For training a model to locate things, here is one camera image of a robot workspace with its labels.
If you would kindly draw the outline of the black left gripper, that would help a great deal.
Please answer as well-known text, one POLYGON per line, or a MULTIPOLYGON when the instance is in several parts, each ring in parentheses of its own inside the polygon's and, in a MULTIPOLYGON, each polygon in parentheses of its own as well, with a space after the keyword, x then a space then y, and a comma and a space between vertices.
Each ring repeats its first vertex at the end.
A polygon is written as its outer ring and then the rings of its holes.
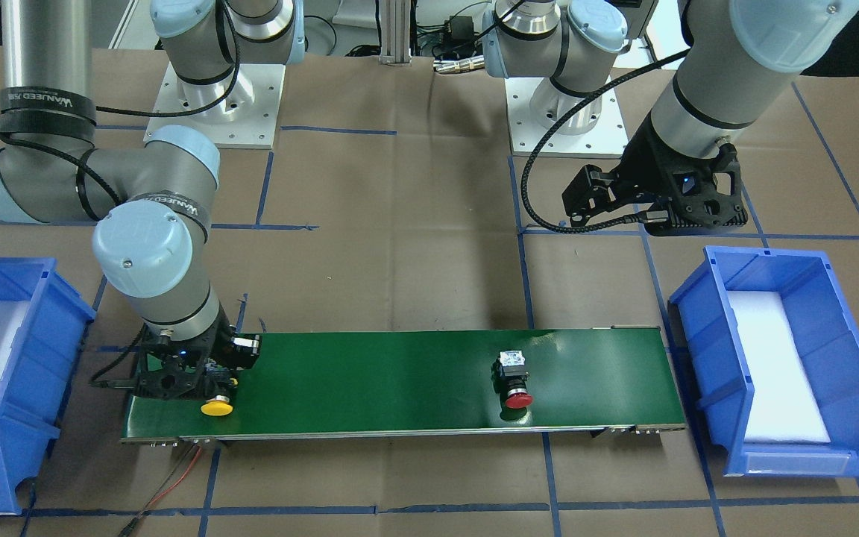
POLYGON ((645 118, 627 144, 616 168, 616 198, 649 203, 664 210, 664 223, 647 223, 653 236, 722 233, 749 220, 742 200, 743 181, 737 149, 723 143, 707 159, 672 149, 645 118))

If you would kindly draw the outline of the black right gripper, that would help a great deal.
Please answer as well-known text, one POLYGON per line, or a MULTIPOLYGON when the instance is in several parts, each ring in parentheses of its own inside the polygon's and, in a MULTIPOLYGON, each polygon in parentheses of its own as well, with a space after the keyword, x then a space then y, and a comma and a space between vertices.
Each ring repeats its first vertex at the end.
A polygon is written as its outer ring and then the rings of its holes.
POLYGON ((142 329, 134 395, 152 400, 205 401, 236 393, 236 373, 219 360, 234 334, 224 309, 200 336, 164 343, 142 329))

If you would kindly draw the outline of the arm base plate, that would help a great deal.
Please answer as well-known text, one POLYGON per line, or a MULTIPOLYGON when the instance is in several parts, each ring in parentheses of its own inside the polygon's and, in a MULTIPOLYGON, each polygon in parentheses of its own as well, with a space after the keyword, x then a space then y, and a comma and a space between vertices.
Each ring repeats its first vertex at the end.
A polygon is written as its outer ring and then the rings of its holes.
MULTIPOLYGON (((184 125, 203 133, 219 148, 270 150, 275 145, 285 74, 284 65, 243 64, 227 98, 195 115, 149 119, 145 139, 152 139, 165 125, 184 125)), ((224 95, 229 82, 194 85, 182 81, 168 65, 153 110, 178 113, 204 107, 224 95)))
MULTIPOLYGON (((536 143, 581 98, 561 94, 548 78, 509 78, 505 82, 512 155, 528 156, 536 143)), ((575 113, 540 150, 549 157, 618 159, 629 137, 612 89, 575 113)))

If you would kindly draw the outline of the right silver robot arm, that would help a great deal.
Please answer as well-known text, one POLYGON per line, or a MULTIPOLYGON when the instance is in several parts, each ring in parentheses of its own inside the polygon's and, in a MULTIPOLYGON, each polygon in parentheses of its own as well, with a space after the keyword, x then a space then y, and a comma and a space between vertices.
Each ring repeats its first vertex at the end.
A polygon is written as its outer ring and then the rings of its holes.
POLYGON ((239 336, 202 256, 219 188, 219 150, 194 127, 157 127, 137 150, 95 145, 88 1, 4 1, 0 92, 0 220, 93 223, 92 251, 107 282, 142 319, 129 380, 94 387, 141 398, 199 400, 227 415, 259 337, 239 336))

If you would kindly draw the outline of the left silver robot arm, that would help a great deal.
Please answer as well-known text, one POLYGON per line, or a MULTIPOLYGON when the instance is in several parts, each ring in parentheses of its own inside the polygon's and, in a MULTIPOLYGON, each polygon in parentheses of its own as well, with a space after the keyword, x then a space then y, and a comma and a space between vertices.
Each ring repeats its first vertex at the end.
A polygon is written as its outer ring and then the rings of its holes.
POLYGON ((628 37, 625 16, 613 4, 494 1, 483 19, 488 74, 535 76, 561 98, 523 167, 525 211, 539 227, 563 234, 634 223, 654 236, 742 227, 747 211, 737 138, 857 13, 859 1, 685 1, 687 48, 611 78, 628 37), (617 166, 608 172, 584 166, 563 191, 569 224, 539 216, 529 200, 529 173, 551 137, 606 92, 669 63, 677 63, 677 71, 617 166))

